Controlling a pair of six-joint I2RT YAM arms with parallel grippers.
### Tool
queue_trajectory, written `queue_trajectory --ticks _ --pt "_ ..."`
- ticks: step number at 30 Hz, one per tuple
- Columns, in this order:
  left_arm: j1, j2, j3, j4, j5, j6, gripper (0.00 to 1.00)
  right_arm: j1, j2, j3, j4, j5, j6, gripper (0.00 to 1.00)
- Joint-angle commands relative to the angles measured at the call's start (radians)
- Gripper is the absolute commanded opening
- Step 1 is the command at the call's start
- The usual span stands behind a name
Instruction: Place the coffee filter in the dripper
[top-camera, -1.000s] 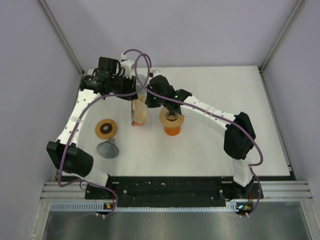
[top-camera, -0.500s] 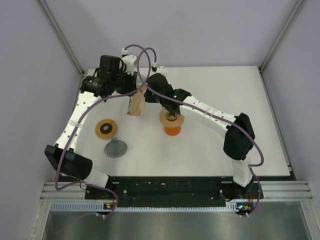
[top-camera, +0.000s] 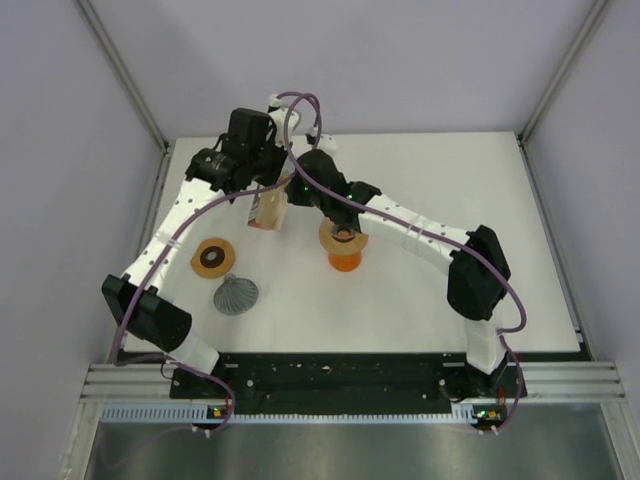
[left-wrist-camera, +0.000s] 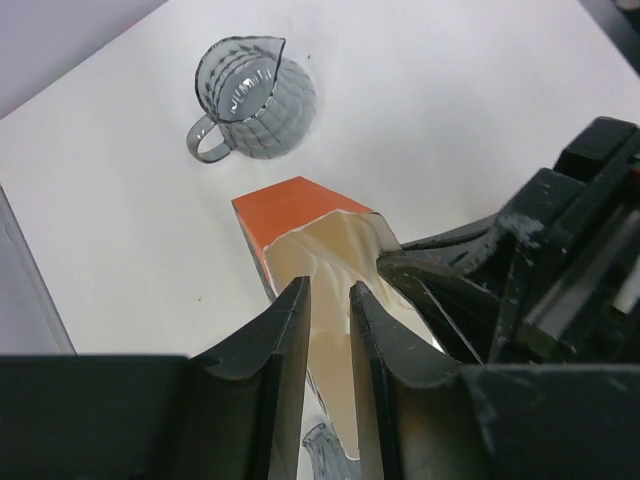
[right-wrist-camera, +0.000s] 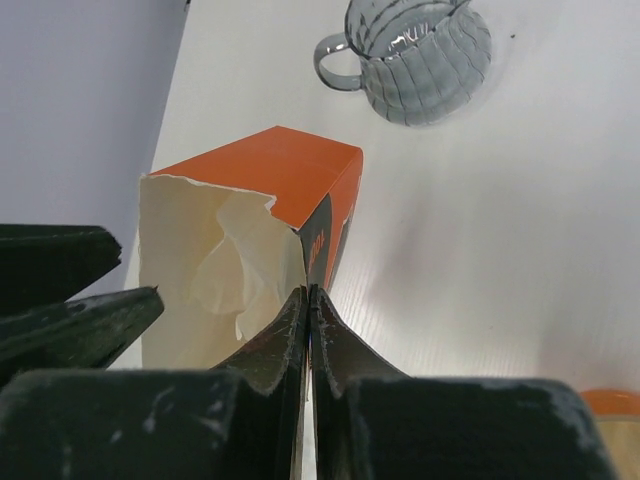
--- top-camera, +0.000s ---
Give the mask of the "orange coffee filter box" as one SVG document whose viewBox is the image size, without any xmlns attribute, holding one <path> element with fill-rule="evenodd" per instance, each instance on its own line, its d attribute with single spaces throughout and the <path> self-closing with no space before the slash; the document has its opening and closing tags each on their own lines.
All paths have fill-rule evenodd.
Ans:
<svg viewBox="0 0 640 480">
<path fill-rule="evenodd" d="M 262 230 L 279 230 L 286 216 L 288 196 L 286 187 L 289 184 L 290 172 L 284 170 L 280 181 L 285 181 L 278 188 L 265 193 L 256 194 L 253 197 L 247 225 Z"/>
</svg>

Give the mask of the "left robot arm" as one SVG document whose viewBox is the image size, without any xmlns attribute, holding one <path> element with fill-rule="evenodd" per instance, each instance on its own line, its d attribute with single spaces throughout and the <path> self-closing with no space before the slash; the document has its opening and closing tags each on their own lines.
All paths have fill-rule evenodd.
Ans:
<svg viewBox="0 0 640 480">
<path fill-rule="evenodd" d="M 190 313 L 175 304 L 184 277 L 211 239 L 210 211 L 243 196 L 283 185 L 280 177 L 298 113 L 282 102 L 267 111 L 235 109 L 226 133 L 191 158 L 178 194 L 138 258 L 101 291 L 116 323 L 109 354 L 115 362 L 125 334 L 152 344 L 165 357 L 194 371 L 192 384 L 205 396 L 226 387 L 216 366 L 219 352 L 196 332 Z"/>
</svg>

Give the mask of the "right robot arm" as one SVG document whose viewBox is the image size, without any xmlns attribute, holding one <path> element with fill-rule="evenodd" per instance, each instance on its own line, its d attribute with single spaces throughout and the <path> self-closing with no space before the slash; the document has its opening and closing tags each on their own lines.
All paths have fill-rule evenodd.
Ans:
<svg viewBox="0 0 640 480">
<path fill-rule="evenodd" d="M 498 389 L 506 348 L 492 318 L 507 294 L 511 272 L 496 233 L 484 225 L 464 230 L 430 220 L 373 185 L 349 182 L 320 149 L 289 157 L 296 170 L 287 187 L 291 204 L 315 207 L 342 229 L 384 239 L 446 276 L 446 300 L 465 322 L 467 384 L 481 396 Z"/>
</svg>

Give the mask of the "orange glass carafe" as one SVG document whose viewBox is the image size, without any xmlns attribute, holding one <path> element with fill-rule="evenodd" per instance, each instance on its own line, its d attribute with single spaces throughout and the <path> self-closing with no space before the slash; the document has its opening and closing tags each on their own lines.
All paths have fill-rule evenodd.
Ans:
<svg viewBox="0 0 640 480">
<path fill-rule="evenodd" d="M 362 254 L 357 252 L 352 255 L 328 254 L 330 265 L 337 271 L 347 273 L 356 270 L 362 261 Z"/>
</svg>

